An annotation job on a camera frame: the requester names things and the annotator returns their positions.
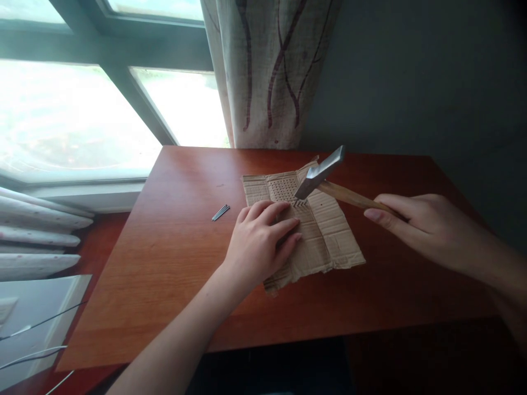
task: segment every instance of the cardboard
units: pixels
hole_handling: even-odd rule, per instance
[[[259,200],[293,203],[298,185],[309,168],[317,165],[312,161],[297,171],[243,176],[247,205]],[[366,262],[337,201],[319,190],[311,193],[306,201],[304,205],[291,206],[279,217],[279,220],[299,218],[300,225],[295,232],[302,233],[302,239],[287,263],[263,282],[266,292],[275,292],[313,273],[349,269]]]

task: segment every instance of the tabletop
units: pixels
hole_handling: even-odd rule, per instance
[[[296,170],[317,154],[329,153],[163,147],[58,370],[132,361],[223,261],[246,206],[242,175]],[[481,220],[426,156],[348,153],[328,180],[369,198],[439,193]],[[212,222],[224,204],[231,209]],[[366,264],[307,276],[276,297],[258,286],[217,330],[209,352],[495,314],[481,284],[339,204]]]

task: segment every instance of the white curtain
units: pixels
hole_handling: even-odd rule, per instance
[[[93,214],[0,188],[0,281],[35,280],[75,265],[65,254],[80,239],[71,234]]]
[[[231,147],[298,147],[340,3],[201,0]]]

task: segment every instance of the window pane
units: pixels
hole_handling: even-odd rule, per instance
[[[180,145],[230,147],[214,73],[132,70]]]
[[[199,0],[108,0],[108,3],[117,13],[203,20]]]
[[[66,24],[48,0],[0,0],[0,19]]]
[[[0,60],[0,170],[25,182],[146,177],[161,145],[95,65]]]

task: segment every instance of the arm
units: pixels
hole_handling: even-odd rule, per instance
[[[382,210],[364,215],[431,261],[487,285],[496,307],[527,356],[527,261],[438,195],[375,199],[408,219]]]
[[[259,283],[276,272],[301,234],[291,234],[297,218],[271,226],[288,202],[260,201],[236,221],[225,261],[188,306],[139,354],[114,383],[115,394],[182,394],[212,335]]]

